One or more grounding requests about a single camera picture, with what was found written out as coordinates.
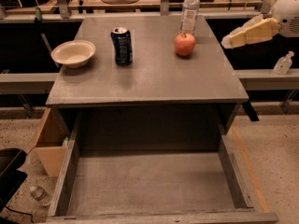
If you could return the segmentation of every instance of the floor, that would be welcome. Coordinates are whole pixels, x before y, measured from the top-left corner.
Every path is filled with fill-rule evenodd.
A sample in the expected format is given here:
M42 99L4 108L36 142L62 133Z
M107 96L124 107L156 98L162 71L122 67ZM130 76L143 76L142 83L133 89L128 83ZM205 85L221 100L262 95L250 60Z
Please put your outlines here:
M289 115L282 112L279 103L254 103L253 106L260 120L251 122L241 109L228 133L251 199L257 203L257 211L277 213L278 224L299 223L299 104L292 103ZM43 111L44 107L37 107L28 119L20 107L0 108L0 148L26 149ZM7 206L32 214L35 223L44 222L48 208L40 207L29 189L39 185L52 194L57 178L47 176L34 149L21 169L28 177ZM0 217L21 224L31 223L30 216L7 209Z

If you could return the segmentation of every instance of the small white bottle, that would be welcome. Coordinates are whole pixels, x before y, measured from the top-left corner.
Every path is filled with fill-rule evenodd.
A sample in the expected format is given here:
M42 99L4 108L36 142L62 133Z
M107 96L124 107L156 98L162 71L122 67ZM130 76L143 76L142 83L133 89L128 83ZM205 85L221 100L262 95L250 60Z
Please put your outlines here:
M292 56L294 55L293 51L289 51L289 53L286 56L280 57L278 59L278 62L274 66L274 71L277 74L285 75L289 71L291 65L292 65Z
M40 186L32 186L30 188L30 195L39 202L41 206L47 207L50 205L50 195Z
M199 0L184 0L181 14L180 32L194 35Z

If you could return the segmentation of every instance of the apple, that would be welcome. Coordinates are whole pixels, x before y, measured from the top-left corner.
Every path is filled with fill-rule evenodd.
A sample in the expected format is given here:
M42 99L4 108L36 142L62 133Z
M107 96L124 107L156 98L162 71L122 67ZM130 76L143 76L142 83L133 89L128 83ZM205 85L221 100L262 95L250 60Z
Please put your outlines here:
M179 34L175 38L175 51L179 56L189 56L195 48L195 37L191 34Z

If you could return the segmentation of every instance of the bowl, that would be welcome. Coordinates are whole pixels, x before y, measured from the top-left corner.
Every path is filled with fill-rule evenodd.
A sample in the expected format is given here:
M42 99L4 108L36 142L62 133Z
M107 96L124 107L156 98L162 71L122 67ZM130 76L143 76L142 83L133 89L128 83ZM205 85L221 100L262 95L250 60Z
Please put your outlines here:
M95 45L89 41L74 40L64 42L51 53L56 63L70 68L79 68L85 65L95 53Z

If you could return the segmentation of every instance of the black can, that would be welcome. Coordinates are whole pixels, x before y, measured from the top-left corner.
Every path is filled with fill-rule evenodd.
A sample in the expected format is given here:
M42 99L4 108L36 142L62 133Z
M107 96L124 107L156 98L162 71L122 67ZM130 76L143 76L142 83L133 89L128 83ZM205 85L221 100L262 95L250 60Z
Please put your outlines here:
M114 27L111 38L115 50L115 62L118 65L130 64L133 59L130 31L124 27Z

